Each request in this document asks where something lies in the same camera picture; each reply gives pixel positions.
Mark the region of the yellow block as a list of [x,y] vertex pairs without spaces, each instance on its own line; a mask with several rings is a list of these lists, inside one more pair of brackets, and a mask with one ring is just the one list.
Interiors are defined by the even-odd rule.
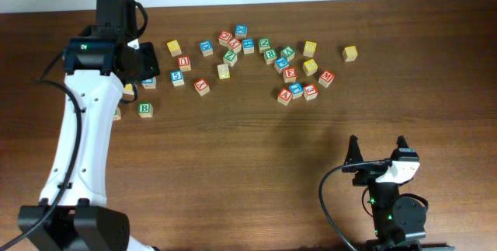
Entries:
[[310,59],[303,63],[303,70],[306,76],[310,76],[318,70],[318,65],[314,59]]
[[169,41],[167,44],[167,47],[173,57],[179,56],[182,54],[181,47],[179,45],[178,40],[172,40]]
[[219,64],[217,66],[218,78],[220,80],[230,78],[230,70],[228,64]]
[[345,62],[355,61],[358,56],[358,51],[355,46],[345,47],[342,52],[342,57]]
[[309,58],[314,57],[316,48],[317,48],[317,44],[315,42],[306,41],[304,44],[303,55],[305,57],[309,57]]
[[123,93],[126,95],[131,95],[133,96],[135,94],[134,88],[132,84],[126,84],[123,88]]

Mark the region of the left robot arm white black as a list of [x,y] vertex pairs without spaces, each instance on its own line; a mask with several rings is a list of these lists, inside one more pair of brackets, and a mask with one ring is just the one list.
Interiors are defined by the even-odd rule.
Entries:
[[57,56],[63,61],[64,115],[54,163],[35,206],[19,210],[21,239],[38,250],[148,250],[126,214],[109,209],[106,160],[123,88],[159,74],[150,43],[133,26],[88,26]]

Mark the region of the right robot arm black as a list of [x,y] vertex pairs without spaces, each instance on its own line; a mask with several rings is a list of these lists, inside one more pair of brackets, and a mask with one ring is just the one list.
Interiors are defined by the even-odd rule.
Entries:
[[352,184],[366,187],[370,195],[376,238],[368,240],[365,249],[420,250],[419,241],[426,237],[429,203],[418,195],[399,192],[400,186],[413,180],[420,166],[416,150],[400,136],[390,157],[368,163],[361,155],[358,137],[353,135],[344,165],[344,173],[354,174]]

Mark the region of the blue block left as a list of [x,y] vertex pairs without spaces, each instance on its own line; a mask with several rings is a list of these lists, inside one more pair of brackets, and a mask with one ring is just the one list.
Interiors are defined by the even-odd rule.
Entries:
[[157,85],[156,77],[145,79],[141,82],[145,89],[155,89]]

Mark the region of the green block B right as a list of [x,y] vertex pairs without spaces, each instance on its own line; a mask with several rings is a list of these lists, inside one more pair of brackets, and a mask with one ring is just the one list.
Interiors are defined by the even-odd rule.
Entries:
[[138,105],[138,114],[142,118],[153,117],[153,106],[151,103],[140,103]]

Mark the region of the green block b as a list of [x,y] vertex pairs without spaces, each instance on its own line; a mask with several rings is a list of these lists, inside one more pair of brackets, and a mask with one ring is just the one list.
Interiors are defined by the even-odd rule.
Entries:
[[140,103],[138,105],[138,114],[142,118],[153,117],[153,106],[151,103]]
[[114,115],[113,115],[113,120],[120,120],[121,119],[121,112],[120,112],[120,108],[117,107],[115,109],[115,112],[114,112]]

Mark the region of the blue block 5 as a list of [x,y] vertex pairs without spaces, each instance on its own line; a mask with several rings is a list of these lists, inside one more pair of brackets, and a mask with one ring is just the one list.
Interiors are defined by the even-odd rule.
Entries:
[[184,78],[181,71],[172,71],[170,73],[171,82],[174,86],[184,85]]

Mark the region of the red block U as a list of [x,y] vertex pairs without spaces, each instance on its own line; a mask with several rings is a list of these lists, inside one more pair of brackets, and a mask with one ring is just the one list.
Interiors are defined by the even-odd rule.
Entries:
[[189,56],[182,56],[178,58],[178,66],[181,71],[190,71],[192,69],[191,67],[191,60],[189,59]]

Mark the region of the green block B left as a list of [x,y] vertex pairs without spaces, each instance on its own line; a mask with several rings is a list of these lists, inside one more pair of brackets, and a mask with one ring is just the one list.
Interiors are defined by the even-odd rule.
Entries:
[[117,107],[115,109],[115,112],[114,112],[114,115],[113,115],[113,120],[120,120],[121,119],[121,112],[120,112],[120,108]]

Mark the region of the red block K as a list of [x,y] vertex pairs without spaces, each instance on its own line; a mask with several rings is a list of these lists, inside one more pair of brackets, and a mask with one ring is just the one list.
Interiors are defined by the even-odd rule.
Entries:
[[201,78],[198,81],[196,81],[194,83],[194,87],[201,96],[206,95],[210,91],[210,86],[204,78]]

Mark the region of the blue block D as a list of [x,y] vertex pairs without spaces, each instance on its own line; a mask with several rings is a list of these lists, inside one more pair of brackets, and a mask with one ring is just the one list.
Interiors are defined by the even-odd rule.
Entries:
[[200,50],[204,57],[210,56],[214,53],[212,43],[209,40],[200,42]]

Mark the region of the red block 3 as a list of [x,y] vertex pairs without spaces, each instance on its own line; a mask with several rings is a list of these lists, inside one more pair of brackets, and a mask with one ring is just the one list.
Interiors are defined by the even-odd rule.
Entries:
[[306,100],[315,99],[318,95],[318,89],[315,84],[306,85],[304,87],[304,98]]

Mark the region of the red block M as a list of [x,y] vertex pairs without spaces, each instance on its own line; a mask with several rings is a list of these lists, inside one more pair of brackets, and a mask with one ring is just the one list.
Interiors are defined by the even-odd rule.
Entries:
[[319,76],[318,83],[325,88],[328,88],[333,82],[335,75],[330,71],[323,71]]

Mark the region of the blue block bottom right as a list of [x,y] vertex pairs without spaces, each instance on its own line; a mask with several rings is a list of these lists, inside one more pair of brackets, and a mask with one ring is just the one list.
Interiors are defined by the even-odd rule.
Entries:
[[292,99],[297,99],[303,96],[304,93],[303,87],[299,82],[294,82],[291,85],[289,85],[289,90],[292,93]]

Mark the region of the red block A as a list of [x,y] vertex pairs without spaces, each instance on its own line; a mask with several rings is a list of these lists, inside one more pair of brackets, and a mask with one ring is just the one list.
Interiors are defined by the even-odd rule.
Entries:
[[282,88],[277,96],[277,101],[284,106],[287,106],[289,102],[292,100],[293,95],[289,89]]

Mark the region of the red block C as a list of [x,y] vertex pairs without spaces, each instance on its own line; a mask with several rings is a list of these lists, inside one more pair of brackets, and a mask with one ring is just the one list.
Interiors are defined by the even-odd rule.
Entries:
[[218,42],[221,46],[226,47],[228,45],[228,42],[231,40],[232,34],[227,32],[227,31],[221,31],[220,35],[218,36]]

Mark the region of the green block Z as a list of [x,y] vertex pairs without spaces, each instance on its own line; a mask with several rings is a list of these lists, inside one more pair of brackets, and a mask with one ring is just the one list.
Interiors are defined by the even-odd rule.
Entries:
[[223,62],[233,67],[238,60],[238,55],[233,51],[227,51],[223,56]]

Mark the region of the red block E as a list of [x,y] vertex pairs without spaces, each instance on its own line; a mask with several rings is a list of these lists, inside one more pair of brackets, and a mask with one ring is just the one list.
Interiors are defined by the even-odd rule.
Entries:
[[296,82],[296,79],[297,79],[296,68],[285,68],[283,70],[283,80],[285,83]]

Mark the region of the blue block X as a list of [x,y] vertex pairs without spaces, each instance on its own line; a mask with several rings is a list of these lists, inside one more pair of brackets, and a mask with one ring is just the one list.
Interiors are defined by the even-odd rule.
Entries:
[[243,24],[238,24],[235,27],[235,37],[239,40],[243,40],[247,37],[248,27]]

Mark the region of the blue block H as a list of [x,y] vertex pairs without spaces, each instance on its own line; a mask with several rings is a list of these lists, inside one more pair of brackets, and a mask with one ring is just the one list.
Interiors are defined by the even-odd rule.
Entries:
[[251,54],[255,50],[255,44],[252,38],[247,38],[242,41],[242,50],[244,54]]

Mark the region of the blue block P right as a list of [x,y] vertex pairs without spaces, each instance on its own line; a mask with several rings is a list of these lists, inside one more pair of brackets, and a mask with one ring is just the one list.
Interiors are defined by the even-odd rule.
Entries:
[[281,74],[285,68],[288,68],[289,65],[290,63],[285,57],[277,58],[274,62],[274,68],[279,74]]

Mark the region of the green block V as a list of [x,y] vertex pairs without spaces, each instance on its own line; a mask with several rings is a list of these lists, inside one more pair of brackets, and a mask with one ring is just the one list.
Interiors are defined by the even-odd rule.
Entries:
[[284,47],[280,52],[280,56],[282,58],[286,58],[288,61],[292,61],[295,57],[295,54],[296,52],[291,46]]

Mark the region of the green block R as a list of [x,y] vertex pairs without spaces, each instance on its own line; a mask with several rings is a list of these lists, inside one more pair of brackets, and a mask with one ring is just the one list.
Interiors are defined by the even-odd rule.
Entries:
[[268,49],[263,52],[264,60],[266,64],[273,64],[277,59],[277,52],[273,49]]

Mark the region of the green block N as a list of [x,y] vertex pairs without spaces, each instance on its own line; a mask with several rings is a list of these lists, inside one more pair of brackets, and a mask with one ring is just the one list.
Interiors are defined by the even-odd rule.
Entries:
[[271,48],[271,43],[269,38],[260,38],[259,39],[259,52],[263,53],[266,50]]

